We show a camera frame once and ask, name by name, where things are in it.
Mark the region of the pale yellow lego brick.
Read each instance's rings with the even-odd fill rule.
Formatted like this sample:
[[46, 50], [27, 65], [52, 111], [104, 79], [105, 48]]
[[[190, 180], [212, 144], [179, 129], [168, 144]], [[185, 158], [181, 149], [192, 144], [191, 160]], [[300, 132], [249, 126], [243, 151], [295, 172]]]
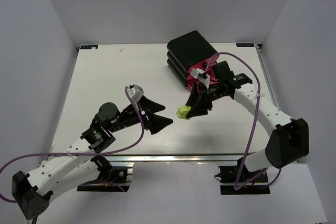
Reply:
[[178, 107], [177, 112], [176, 112], [176, 116], [179, 119], [184, 119], [187, 120], [187, 114], [189, 113], [189, 111], [191, 110], [190, 106], [187, 105], [182, 105], [180, 107]]

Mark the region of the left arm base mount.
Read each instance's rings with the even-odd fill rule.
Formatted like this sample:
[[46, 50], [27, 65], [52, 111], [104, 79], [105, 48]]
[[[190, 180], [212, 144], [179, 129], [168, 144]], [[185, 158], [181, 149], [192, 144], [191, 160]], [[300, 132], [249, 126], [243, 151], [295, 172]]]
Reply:
[[79, 185], [81, 192], [126, 193], [130, 188], [133, 166], [128, 164], [112, 164], [103, 156], [93, 157], [89, 161], [97, 175], [93, 179]]

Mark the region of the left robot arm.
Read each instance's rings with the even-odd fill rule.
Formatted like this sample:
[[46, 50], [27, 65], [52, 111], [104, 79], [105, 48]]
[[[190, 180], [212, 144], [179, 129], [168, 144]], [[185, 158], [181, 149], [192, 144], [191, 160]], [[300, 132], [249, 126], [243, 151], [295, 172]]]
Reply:
[[173, 120], [158, 115], [165, 106], [145, 96], [130, 98], [130, 105], [119, 111], [112, 103], [104, 103], [89, 128], [64, 152], [27, 173], [18, 171], [12, 177], [12, 196], [24, 218], [34, 221], [50, 203], [80, 184], [111, 176], [112, 166], [105, 150], [115, 141], [114, 132], [136, 124], [152, 135], [171, 125]]

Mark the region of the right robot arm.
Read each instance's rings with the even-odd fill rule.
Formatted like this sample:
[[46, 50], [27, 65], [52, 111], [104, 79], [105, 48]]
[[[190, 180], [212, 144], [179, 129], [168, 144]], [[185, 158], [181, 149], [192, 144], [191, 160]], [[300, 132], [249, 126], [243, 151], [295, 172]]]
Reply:
[[192, 85], [182, 116], [190, 119], [207, 115], [213, 102], [231, 97], [241, 104], [266, 130], [269, 140], [266, 147], [249, 154], [244, 162], [245, 172], [256, 172], [264, 168], [283, 168], [309, 154], [309, 127], [302, 119], [285, 114], [266, 98], [246, 74], [234, 74], [228, 63], [223, 61], [211, 67], [214, 81], [204, 70], [194, 68], [191, 76], [198, 80]]

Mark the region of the pink drawer with black knob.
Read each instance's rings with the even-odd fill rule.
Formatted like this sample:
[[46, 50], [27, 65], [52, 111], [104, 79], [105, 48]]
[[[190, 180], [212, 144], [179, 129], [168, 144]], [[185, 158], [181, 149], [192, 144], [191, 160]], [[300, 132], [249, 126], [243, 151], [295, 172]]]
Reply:
[[205, 59], [203, 61], [200, 61], [200, 62], [190, 66], [187, 72], [191, 73], [192, 69], [194, 69], [194, 68], [200, 68], [200, 69], [205, 70], [208, 63], [210, 63], [210, 66], [207, 69], [207, 70], [209, 70], [211, 68], [211, 66], [217, 64], [217, 59], [218, 59], [218, 56], [214, 57], [212, 60], [210, 58], [208, 58], [208, 59]]

